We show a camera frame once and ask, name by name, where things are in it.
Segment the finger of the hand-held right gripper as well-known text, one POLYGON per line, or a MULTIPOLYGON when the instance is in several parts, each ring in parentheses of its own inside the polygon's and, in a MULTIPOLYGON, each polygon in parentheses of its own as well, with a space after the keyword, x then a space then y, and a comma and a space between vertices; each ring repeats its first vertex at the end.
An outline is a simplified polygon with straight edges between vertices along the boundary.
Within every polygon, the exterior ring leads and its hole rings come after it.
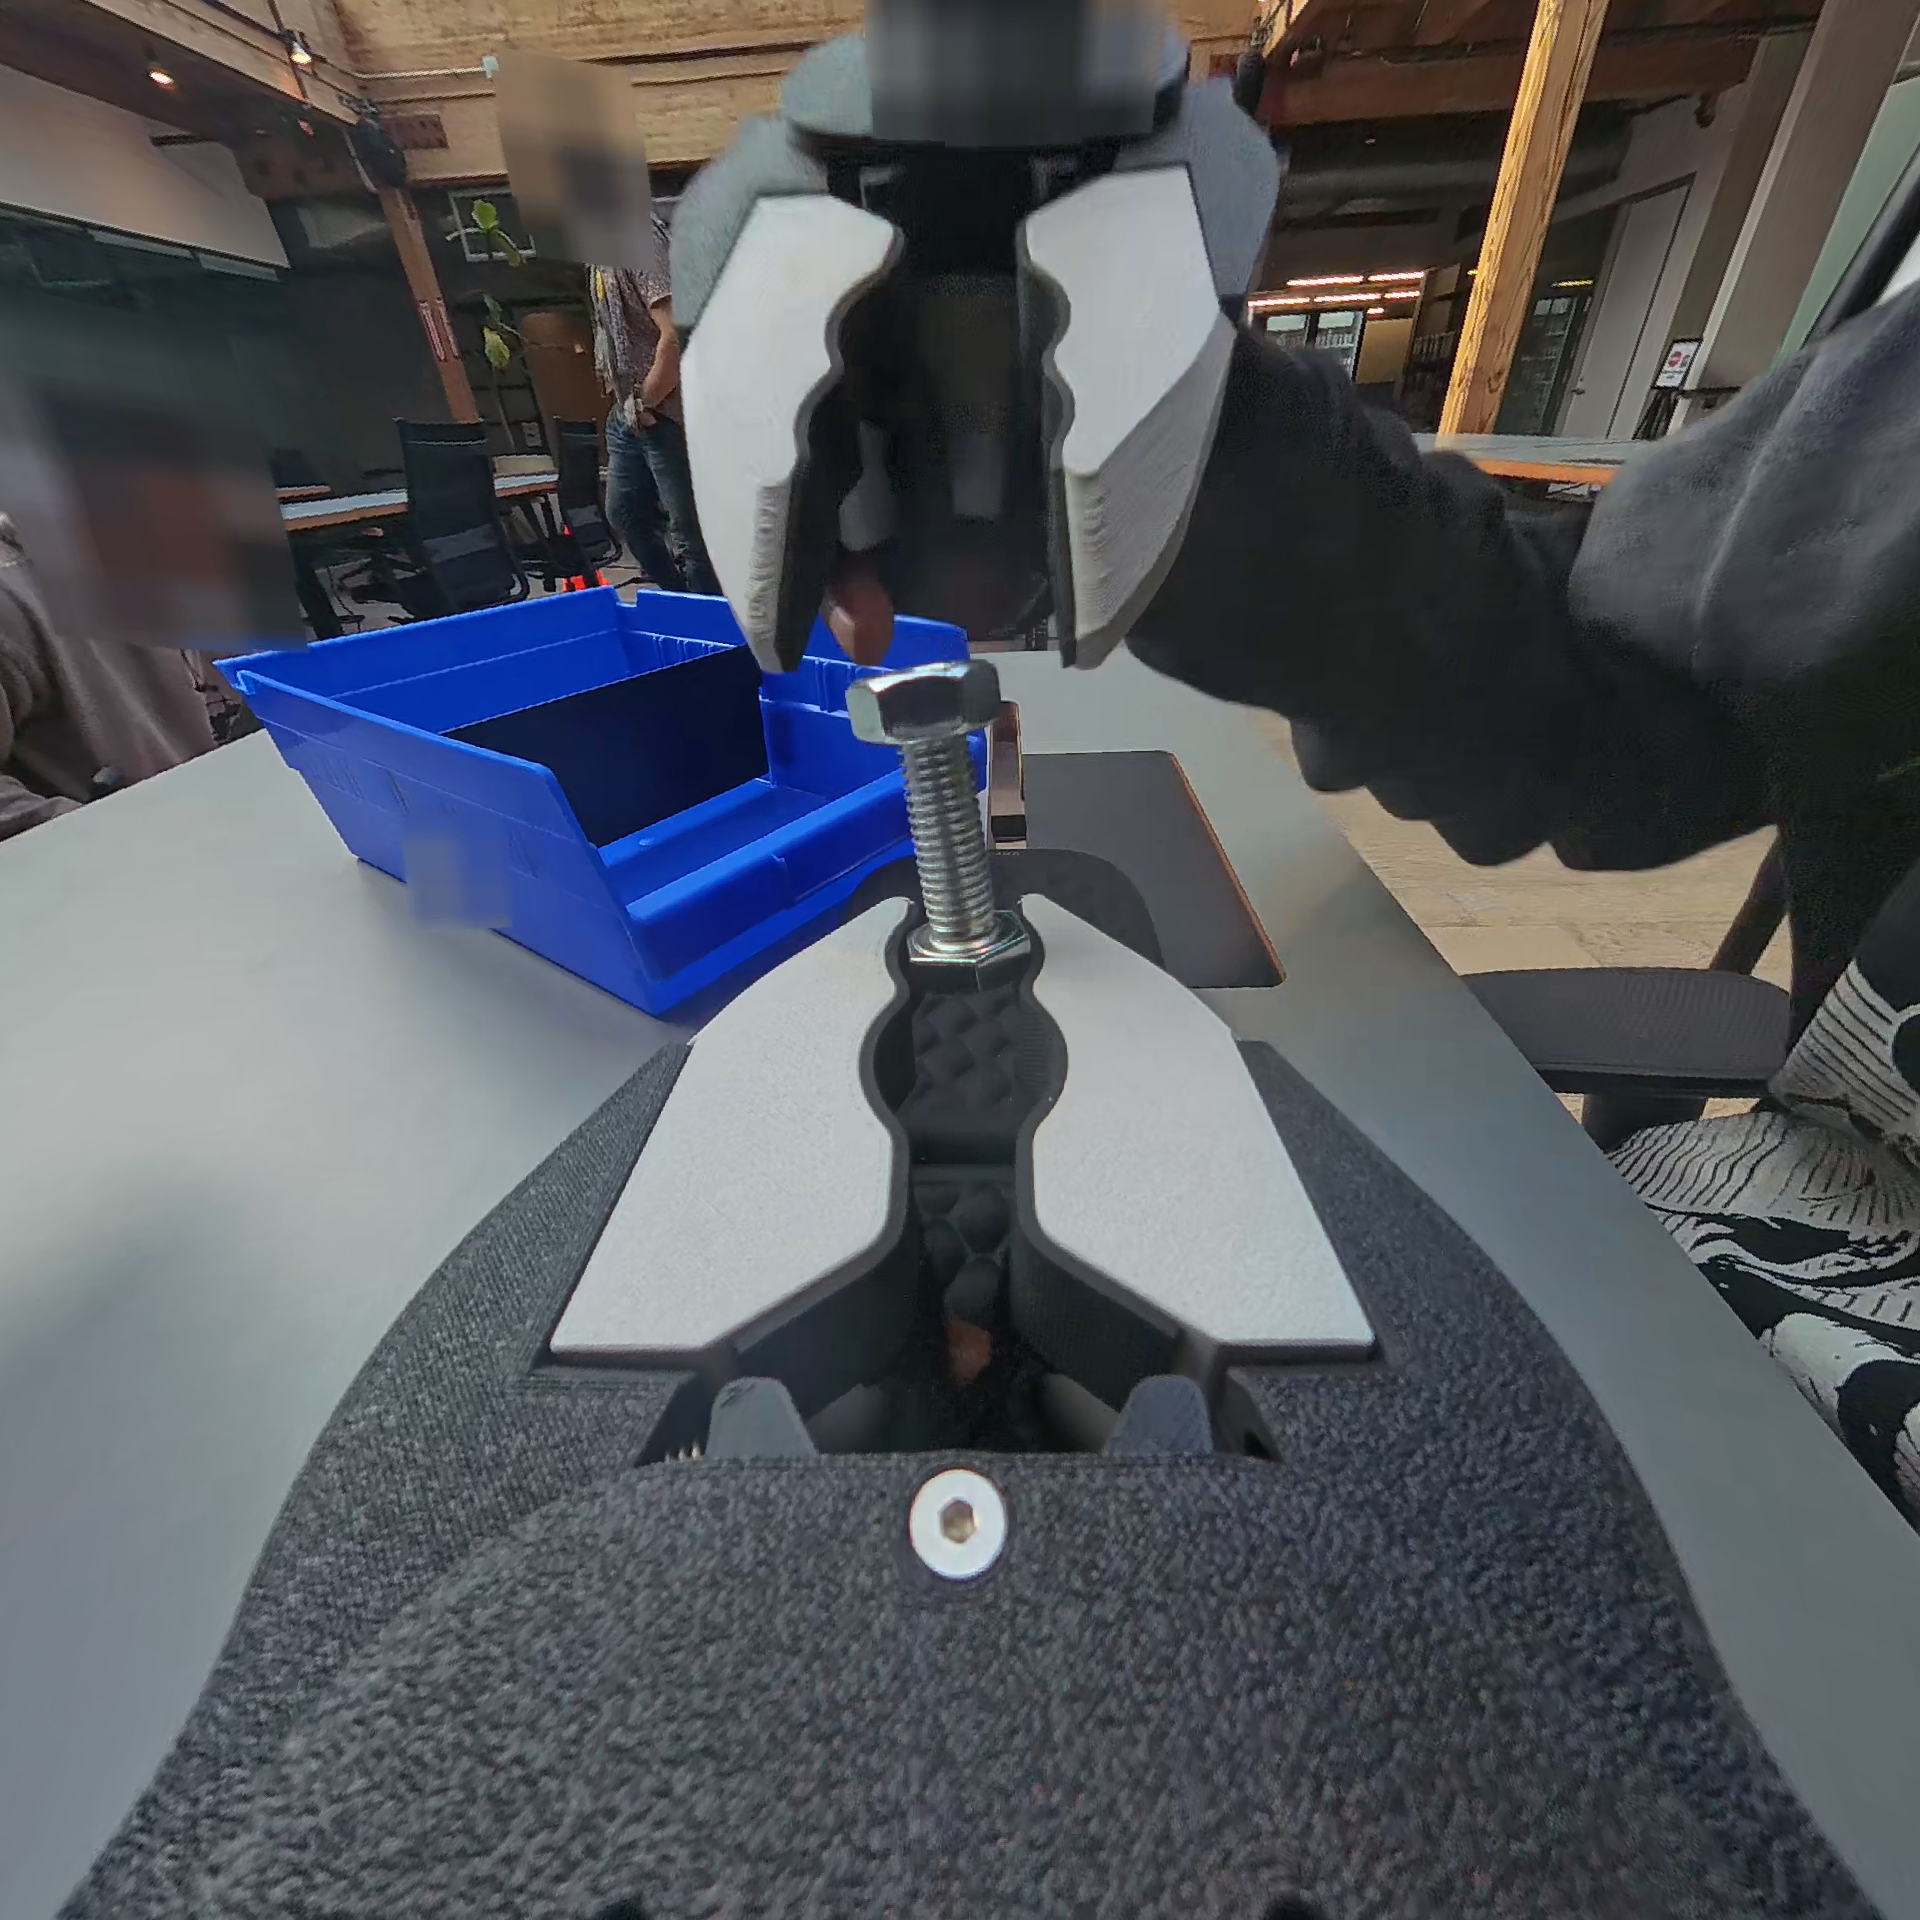
POLYGON ((679 211, 681 405, 712 576, 773 674, 803 658, 862 453, 843 329, 899 252, 835 196, 679 211))
POLYGON ((1103 666, 1184 544, 1232 369, 1191 169, 1117 168, 1032 211, 1026 276, 1057 306, 1039 355, 1046 540, 1062 664, 1103 666))

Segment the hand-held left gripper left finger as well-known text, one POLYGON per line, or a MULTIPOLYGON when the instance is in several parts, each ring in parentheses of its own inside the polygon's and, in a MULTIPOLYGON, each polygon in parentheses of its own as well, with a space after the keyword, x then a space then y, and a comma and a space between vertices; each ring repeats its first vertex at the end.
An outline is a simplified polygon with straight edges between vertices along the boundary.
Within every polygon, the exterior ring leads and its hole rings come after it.
POLYGON ((917 1250, 874 1060, 906 1016, 906 911, 880 898, 694 1036, 553 1327, 555 1365, 769 1378, 806 1420, 895 1365, 917 1250))

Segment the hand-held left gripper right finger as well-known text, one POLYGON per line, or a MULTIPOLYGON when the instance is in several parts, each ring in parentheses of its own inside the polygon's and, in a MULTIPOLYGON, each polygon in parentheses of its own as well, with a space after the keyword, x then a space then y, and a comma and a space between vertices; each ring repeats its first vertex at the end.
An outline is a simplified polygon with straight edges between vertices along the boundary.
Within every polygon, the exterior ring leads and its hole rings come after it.
POLYGON ((1016 1335, 1121 1409, 1184 1378, 1378 1359, 1349 1271, 1232 1028, 1162 968, 1045 896, 1021 1009, 1046 1091, 1016 1141, 1016 1335))

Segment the blue bin with black divider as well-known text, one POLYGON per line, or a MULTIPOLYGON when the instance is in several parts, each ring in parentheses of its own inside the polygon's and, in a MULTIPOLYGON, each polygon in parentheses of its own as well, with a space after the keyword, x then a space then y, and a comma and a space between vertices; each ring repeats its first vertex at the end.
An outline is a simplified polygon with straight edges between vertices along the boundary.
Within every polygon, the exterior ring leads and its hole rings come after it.
POLYGON ((723 600, 610 587, 219 660, 421 919, 491 929, 650 1018, 769 968, 904 857, 865 673, 762 673, 723 600))

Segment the steel hex bolt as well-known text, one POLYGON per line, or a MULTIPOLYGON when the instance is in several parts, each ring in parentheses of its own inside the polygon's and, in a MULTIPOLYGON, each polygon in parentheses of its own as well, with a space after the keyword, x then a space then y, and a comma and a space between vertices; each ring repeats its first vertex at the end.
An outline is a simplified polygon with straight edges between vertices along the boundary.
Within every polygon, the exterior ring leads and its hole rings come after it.
POLYGON ((904 935, 914 979, 933 992, 990 992, 1019 981, 1031 937, 994 895, 968 736, 906 738, 898 756, 920 895, 920 919, 904 935))

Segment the person's right hand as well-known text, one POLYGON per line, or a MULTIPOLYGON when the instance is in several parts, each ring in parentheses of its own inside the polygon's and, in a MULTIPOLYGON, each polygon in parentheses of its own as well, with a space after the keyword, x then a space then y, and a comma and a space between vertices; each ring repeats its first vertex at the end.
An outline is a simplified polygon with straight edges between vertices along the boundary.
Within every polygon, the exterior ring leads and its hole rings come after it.
POLYGON ((1509 503, 1315 353, 1234 331, 1184 543, 1126 633, 1147 668, 1286 721, 1403 721, 1522 593, 1509 503))

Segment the glass door drinks fridge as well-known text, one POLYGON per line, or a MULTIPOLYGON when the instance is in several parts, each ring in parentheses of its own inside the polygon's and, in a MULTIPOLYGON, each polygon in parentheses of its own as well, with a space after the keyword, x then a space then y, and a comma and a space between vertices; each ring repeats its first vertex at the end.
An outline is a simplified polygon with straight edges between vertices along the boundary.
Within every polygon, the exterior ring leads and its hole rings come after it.
POLYGON ((1330 361, 1344 377, 1355 377, 1369 305, 1330 305, 1314 297, 1248 303, 1245 319, 1254 333, 1286 353, 1306 353, 1330 361))

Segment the black mesh office chair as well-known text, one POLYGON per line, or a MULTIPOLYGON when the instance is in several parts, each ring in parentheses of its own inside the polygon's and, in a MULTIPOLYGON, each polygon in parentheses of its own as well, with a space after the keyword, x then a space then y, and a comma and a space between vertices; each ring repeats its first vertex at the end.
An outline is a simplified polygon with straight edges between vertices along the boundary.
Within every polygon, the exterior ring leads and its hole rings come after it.
POLYGON ((618 540, 607 522, 600 439, 592 421, 553 421, 559 546, 566 560, 566 576, 598 585, 602 567, 618 560, 618 540))
POLYGON ((401 610, 451 618, 525 600, 529 583, 499 522, 486 429, 398 418, 394 435, 407 495, 401 610))

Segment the hanging green plant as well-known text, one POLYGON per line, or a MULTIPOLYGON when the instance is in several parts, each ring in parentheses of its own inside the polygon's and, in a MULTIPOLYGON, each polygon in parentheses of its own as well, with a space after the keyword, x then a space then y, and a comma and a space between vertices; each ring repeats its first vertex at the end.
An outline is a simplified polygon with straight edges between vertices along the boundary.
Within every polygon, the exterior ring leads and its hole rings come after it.
POLYGON ((450 188, 445 201, 445 239, 459 257, 463 309, 474 323, 478 349, 488 376, 514 373, 523 360, 523 336, 505 287, 510 276, 519 284, 527 275, 533 250, 505 226, 499 203, 491 195, 450 188))

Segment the black desk panel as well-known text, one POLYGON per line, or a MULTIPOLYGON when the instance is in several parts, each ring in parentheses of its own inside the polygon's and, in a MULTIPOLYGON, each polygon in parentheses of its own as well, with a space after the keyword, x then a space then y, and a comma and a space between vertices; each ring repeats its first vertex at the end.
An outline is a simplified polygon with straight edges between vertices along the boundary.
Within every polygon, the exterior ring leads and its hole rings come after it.
POLYGON ((1191 991, 1274 991, 1281 964, 1181 764, 1167 752, 1024 759, 1026 844, 1106 861, 1191 991))

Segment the wooden top desk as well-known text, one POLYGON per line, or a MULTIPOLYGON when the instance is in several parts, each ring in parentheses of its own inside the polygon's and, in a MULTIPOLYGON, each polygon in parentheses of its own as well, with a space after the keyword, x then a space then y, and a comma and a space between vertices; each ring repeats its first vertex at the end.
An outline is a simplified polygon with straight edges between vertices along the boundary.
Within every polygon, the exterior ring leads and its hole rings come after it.
POLYGON ((1504 435, 1414 435, 1421 450, 1451 453, 1505 484, 1602 490, 1665 439, 1569 439, 1504 435))
MULTIPOLYGON (((496 519, 505 544, 503 595, 514 604, 553 593, 543 535, 553 532, 549 506, 557 475, 549 468, 494 479, 496 519)), ((429 567, 413 531, 405 488, 334 495, 319 484, 279 488, 279 515, 293 552, 295 595, 311 640, 335 640, 385 608, 400 619, 443 618, 488 604, 480 595, 478 559, 455 564, 459 581, 445 585, 429 567)))

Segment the person's patterned trousers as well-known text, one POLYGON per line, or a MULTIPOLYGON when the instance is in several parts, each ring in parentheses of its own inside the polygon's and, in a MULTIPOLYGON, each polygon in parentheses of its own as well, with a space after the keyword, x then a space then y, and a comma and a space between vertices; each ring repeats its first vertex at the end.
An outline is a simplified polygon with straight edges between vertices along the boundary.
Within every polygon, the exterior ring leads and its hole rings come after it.
POLYGON ((1917 1522, 1917 932, 1883 903, 1765 1097, 1609 1161, 1917 1522))

